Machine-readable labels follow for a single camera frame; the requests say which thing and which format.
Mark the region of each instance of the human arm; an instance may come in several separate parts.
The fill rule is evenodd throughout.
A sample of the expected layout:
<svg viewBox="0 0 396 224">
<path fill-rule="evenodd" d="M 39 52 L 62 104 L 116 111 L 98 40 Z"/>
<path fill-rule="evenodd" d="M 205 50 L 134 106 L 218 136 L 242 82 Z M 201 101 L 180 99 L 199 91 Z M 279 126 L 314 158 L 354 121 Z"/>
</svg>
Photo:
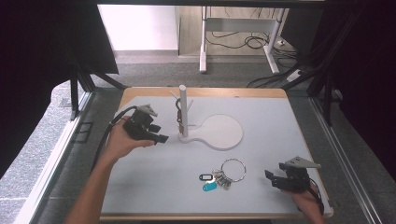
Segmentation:
<svg viewBox="0 0 396 224">
<path fill-rule="evenodd" d="M 136 147 L 150 147 L 153 141 L 131 139 L 123 130 L 121 119 L 114 125 L 106 148 L 93 168 L 91 175 L 69 212 L 64 224 L 98 223 L 106 194 L 108 179 L 114 164 Z"/>
<path fill-rule="evenodd" d="M 314 186 L 312 182 L 311 189 L 317 191 L 316 186 Z M 320 213 L 317 200 L 308 190 L 303 193 L 296 193 L 286 190 L 284 190 L 284 192 L 288 193 L 291 196 L 297 207 L 303 212 L 304 217 L 308 220 L 310 224 L 325 223 L 324 218 Z"/>
</svg>

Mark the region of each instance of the metal ring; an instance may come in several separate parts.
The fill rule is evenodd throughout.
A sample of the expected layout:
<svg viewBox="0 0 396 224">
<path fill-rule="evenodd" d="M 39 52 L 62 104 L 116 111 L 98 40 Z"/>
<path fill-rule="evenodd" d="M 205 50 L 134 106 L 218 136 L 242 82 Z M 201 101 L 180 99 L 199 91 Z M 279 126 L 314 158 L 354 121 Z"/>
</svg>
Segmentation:
<svg viewBox="0 0 396 224">
<path fill-rule="evenodd" d="M 243 180 L 243 179 L 245 178 L 245 175 L 247 175 L 247 167 L 246 167 L 246 165 L 245 165 L 244 163 L 242 163 L 240 160 L 236 159 L 236 158 L 230 158 L 230 159 L 227 159 L 227 160 L 221 165 L 221 168 L 220 168 L 221 171 L 222 171 L 223 165 L 224 165 L 227 161 L 239 161 L 239 162 L 244 166 L 245 172 L 244 172 L 244 174 L 241 176 L 241 178 L 236 179 L 236 180 L 231 179 L 230 177 L 228 177 L 228 176 L 226 176 L 226 175 L 224 174 L 225 177 L 228 178 L 228 179 L 230 179 L 230 180 L 232 180 L 233 182 L 238 182 L 238 181 Z"/>
</svg>

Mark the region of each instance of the table surface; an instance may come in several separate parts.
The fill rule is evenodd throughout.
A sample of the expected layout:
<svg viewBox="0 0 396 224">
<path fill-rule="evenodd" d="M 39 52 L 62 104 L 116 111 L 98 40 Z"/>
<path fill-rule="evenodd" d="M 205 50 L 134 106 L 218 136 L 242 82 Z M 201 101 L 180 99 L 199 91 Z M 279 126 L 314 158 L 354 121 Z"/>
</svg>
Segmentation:
<svg viewBox="0 0 396 224">
<path fill-rule="evenodd" d="M 202 142 L 183 144 L 178 139 L 175 98 L 178 88 L 129 88 L 120 111 L 131 105 L 151 104 L 159 114 L 153 124 L 169 136 L 165 144 L 137 148 L 113 168 L 102 220 L 110 219 L 243 219 L 303 217 L 290 196 L 271 186 L 264 170 L 286 176 L 278 163 L 296 156 L 312 161 L 304 137 L 283 90 L 187 88 L 189 124 L 202 123 L 213 114 L 237 119 L 242 141 L 233 149 L 218 151 Z M 246 177 L 230 189 L 203 191 L 198 176 L 219 169 L 229 158 L 247 167 Z M 242 167 L 225 166 L 231 178 Z M 318 185 L 325 205 L 325 217 L 332 216 L 327 193 L 318 171 L 308 169 Z"/>
</svg>

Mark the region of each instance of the white board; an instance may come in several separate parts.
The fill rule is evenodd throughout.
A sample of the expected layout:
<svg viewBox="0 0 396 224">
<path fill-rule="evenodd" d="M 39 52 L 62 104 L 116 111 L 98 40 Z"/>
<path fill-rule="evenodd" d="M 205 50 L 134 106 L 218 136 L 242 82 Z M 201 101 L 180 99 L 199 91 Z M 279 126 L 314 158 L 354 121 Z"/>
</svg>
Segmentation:
<svg viewBox="0 0 396 224">
<path fill-rule="evenodd" d="M 183 143 L 200 141 L 216 150 L 230 150 L 242 140 L 244 132 L 238 120 L 228 115 L 212 115 L 200 125 L 189 128 L 189 136 L 179 134 Z"/>
<path fill-rule="evenodd" d="M 200 124 L 214 114 L 226 114 L 239 121 L 244 131 L 241 142 L 226 151 L 214 150 L 202 142 L 183 144 L 178 139 L 177 109 L 173 97 L 136 97 L 123 108 L 146 105 L 158 113 L 153 124 L 168 135 L 165 144 L 137 148 L 120 159 L 112 171 L 103 214 L 139 215 L 300 215 L 290 196 L 272 187 L 264 170 L 286 176 L 280 162 L 300 156 L 312 161 L 301 130 L 286 98 L 189 97 L 189 124 Z M 199 175 L 219 169 L 229 158 L 247 167 L 245 178 L 229 190 L 203 191 Z M 318 172 L 308 169 L 319 184 Z M 238 178 L 234 172 L 228 177 Z M 325 215 L 332 209 L 324 200 Z"/>
</svg>

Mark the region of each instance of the human hand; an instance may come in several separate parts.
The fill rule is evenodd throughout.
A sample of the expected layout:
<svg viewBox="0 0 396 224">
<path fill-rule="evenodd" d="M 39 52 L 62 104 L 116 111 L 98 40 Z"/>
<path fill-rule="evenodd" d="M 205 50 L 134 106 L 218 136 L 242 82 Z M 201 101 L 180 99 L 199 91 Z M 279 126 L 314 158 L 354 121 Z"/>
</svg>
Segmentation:
<svg viewBox="0 0 396 224">
<path fill-rule="evenodd" d="M 318 193 L 317 187 L 311 183 L 311 189 Z M 297 207 L 303 212 L 304 216 L 309 220 L 310 223 L 315 224 L 324 224 L 324 219 L 322 214 L 320 213 L 320 209 L 318 206 L 317 200 L 314 196 L 306 190 L 303 193 L 296 193 L 291 191 L 282 190 L 283 192 L 289 194 L 293 199 L 294 203 Z"/>
<path fill-rule="evenodd" d="M 116 162 L 118 159 L 128 155 L 134 148 L 150 147 L 154 145 L 151 140 L 134 140 L 123 129 L 122 125 L 129 117 L 123 117 L 113 126 L 107 139 L 106 149 L 101 159 Z"/>
</svg>

